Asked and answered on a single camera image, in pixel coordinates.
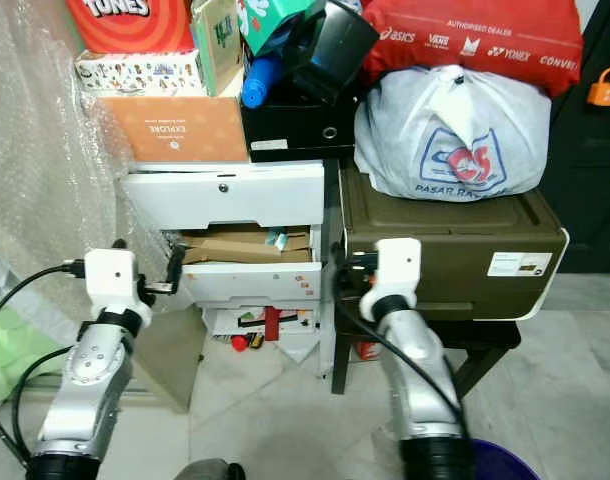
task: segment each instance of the orange box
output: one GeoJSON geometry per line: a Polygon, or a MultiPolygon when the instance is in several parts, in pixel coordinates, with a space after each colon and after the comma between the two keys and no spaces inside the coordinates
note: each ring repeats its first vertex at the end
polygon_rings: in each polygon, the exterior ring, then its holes
{"type": "Polygon", "coordinates": [[[189,3],[189,0],[67,0],[85,45],[95,53],[193,49],[189,3]]]}
{"type": "Polygon", "coordinates": [[[235,97],[102,97],[137,162],[247,162],[235,97]]]}

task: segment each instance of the black cable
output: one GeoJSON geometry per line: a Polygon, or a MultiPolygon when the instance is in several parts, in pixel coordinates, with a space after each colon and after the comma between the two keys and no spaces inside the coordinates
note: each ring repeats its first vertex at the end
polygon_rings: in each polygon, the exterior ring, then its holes
{"type": "Polygon", "coordinates": [[[14,440],[16,441],[16,445],[18,445],[18,448],[21,450],[23,455],[26,456],[27,459],[29,459],[32,456],[32,454],[29,451],[29,448],[27,448],[27,443],[25,443],[25,439],[23,438],[23,432],[21,431],[20,419],[19,419],[21,396],[23,395],[23,390],[25,390],[27,381],[29,380],[29,377],[32,375],[32,373],[34,373],[34,370],[36,370],[43,363],[51,360],[52,358],[56,358],[60,355],[63,355],[65,353],[69,352],[70,348],[72,348],[72,347],[61,348],[60,350],[56,350],[55,352],[48,353],[47,355],[44,355],[41,358],[39,358],[38,360],[36,360],[29,367],[27,367],[27,370],[25,370],[25,372],[23,372],[23,375],[21,375],[21,378],[18,380],[18,384],[16,385],[16,388],[14,389],[14,394],[12,396],[12,413],[11,413],[12,432],[14,433],[14,440]]]}
{"type": "MultiPolygon", "coordinates": [[[[0,311],[5,306],[5,304],[9,301],[10,298],[12,298],[20,290],[22,290],[25,286],[32,283],[34,280],[44,277],[45,275],[49,275],[50,273],[68,271],[68,268],[69,268],[68,265],[59,265],[58,267],[46,268],[45,270],[41,270],[40,272],[35,273],[34,275],[31,275],[30,277],[27,277],[25,280],[21,281],[18,285],[16,285],[14,288],[12,288],[7,293],[7,295],[5,295],[0,300],[0,311]]],[[[23,467],[27,468],[27,463],[28,463],[29,458],[23,454],[23,452],[21,451],[19,446],[14,442],[14,440],[12,440],[10,438],[9,434],[5,431],[5,428],[3,427],[3,425],[1,425],[1,422],[0,422],[0,439],[5,444],[5,446],[9,449],[9,451],[12,452],[12,454],[16,457],[16,459],[21,463],[21,465],[23,465],[23,467]]]]}
{"type": "Polygon", "coordinates": [[[356,315],[349,311],[347,306],[343,304],[341,300],[341,292],[340,292],[340,279],[341,275],[345,272],[349,272],[350,266],[348,264],[344,264],[338,267],[336,272],[334,273],[334,277],[332,279],[332,296],[334,298],[334,303],[336,307],[341,311],[341,313],[348,318],[354,325],[356,325],[360,330],[365,332],[370,337],[373,337],[376,341],[378,341],[381,345],[387,348],[390,352],[400,358],[406,365],[408,365],[412,370],[414,370],[419,377],[421,377],[431,388],[434,390],[441,400],[445,403],[449,411],[454,415],[456,421],[460,424],[461,429],[463,430],[463,436],[465,438],[469,438],[469,430],[467,429],[467,424],[465,422],[465,417],[463,416],[462,409],[454,405],[449,397],[443,392],[441,387],[429,376],[425,370],[423,370],[416,362],[414,362],[411,358],[409,358],[405,352],[403,352],[400,348],[394,345],[392,342],[387,340],[385,336],[378,333],[372,327],[370,327],[366,322],[359,319],[356,315]]]}

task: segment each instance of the green cloth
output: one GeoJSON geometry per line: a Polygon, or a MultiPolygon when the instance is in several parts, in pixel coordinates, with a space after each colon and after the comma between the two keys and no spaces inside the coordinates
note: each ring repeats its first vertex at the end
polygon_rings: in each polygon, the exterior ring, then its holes
{"type": "MultiPolygon", "coordinates": [[[[23,372],[43,355],[61,348],[14,310],[0,311],[0,401],[9,396],[23,372]]],[[[46,362],[35,375],[59,370],[63,357],[46,362]]]]}

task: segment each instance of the black stool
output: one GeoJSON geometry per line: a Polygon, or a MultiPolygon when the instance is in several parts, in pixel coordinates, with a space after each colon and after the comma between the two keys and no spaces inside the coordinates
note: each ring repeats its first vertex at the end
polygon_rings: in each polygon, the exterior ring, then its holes
{"type": "MultiPolygon", "coordinates": [[[[345,381],[352,344],[357,341],[373,341],[344,318],[336,308],[336,350],[332,372],[332,393],[345,393],[345,381]]],[[[467,360],[455,372],[456,394],[463,398],[483,378],[508,350],[521,343],[521,335],[512,321],[433,321],[427,322],[436,332],[445,348],[467,351],[467,360]]]]}

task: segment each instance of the black box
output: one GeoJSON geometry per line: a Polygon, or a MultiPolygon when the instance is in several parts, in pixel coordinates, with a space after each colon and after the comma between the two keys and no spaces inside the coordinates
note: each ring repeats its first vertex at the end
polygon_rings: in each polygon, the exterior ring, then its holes
{"type": "Polygon", "coordinates": [[[272,90],[260,107],[241,104],[245,141],[252,162],[318,160],[352,155],[358,97],[345,93],[335,105],[272,90]]]}

